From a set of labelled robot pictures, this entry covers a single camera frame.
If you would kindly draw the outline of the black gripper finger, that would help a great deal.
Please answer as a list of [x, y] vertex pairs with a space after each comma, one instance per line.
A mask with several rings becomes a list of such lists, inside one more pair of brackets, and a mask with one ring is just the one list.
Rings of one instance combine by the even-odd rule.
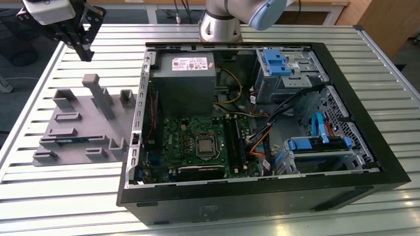
[[43, 36], [45, 36], [49, 40], [52, 41], [61, 41], [65, 43], [65, 45], [73, 49], [79, 55], [79, 53], [81, 52], [81, 41], [83, 41], [83, 37], [81, 34], [85, 31], [84, 27], [83, 27], [83, 31], [72, 36], [71, 38], [52, 38], [49, 35], [47, 35], [39, 25], [39, 11], [35, 11], [33, 13], [29, 11], [28, 7], [23, 7], [19, 11], [19, 13], [16, 14], [16, 19], [25, 24], [27, 26], [29, 26], [33, 30], [36, 30]]
[[89, 28], [81, 34], [81, 52], [79, 53], [81, 61], [91, 61], [93, 57], [93, 51], [91, 50], [91, 44], [99, 33], [104, 18], [107, 15], [107, 10], [95, 5], [84, 5], [84, 18], [89, 23]]

